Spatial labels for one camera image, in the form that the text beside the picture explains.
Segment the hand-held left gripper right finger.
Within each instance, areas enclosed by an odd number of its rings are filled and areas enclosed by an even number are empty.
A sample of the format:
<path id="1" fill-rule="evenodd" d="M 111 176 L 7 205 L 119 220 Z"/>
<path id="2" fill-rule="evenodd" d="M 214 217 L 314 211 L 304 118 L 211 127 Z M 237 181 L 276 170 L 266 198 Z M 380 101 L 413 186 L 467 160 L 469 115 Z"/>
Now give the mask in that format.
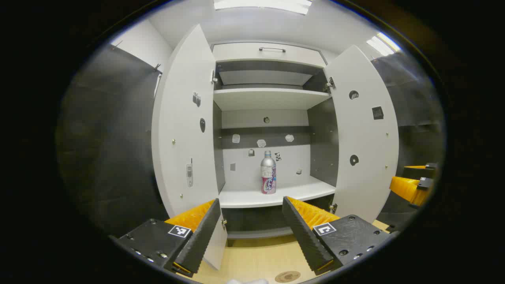
<path id="1" fill-rule="evenodd" d="M 399 235 L 359 216 L 338 217 L 290 196 L 282 200 L 282 213 L 316 275 L 364 258 Z"/>

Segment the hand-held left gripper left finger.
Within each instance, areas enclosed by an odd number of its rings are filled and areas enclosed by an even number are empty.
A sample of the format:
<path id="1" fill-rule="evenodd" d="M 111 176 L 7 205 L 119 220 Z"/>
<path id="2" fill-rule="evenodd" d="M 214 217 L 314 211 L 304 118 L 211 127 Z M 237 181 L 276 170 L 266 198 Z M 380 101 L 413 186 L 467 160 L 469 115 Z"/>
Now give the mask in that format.
<path id="1" fill-rule="evenodd" d="M 220 201 L 215 198 L 168 220 L 150 218 L 121 237 L 108 237 L 148 267 L 192 278 L 200 269 L 220 216 Z"/>

